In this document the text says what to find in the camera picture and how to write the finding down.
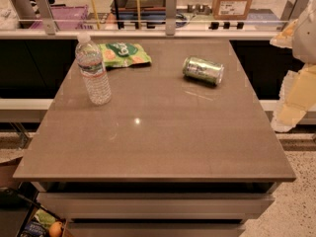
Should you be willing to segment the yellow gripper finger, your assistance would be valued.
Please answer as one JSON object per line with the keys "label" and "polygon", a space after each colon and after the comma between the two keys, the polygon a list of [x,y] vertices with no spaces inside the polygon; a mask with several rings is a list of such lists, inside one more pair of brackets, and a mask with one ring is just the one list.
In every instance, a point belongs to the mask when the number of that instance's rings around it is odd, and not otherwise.
{"label": "yellow gripper finger", "polygon": [[270,40],[270,44],[279,48],[292,48],[294,31],[298,20],[289,23],[281,32]]}
{"label": "yellow gripper finger", "polygon": [[316,65],[305,64],[298,72],[288,70],[279,91],[271,126],[288,132],[316,105]]}

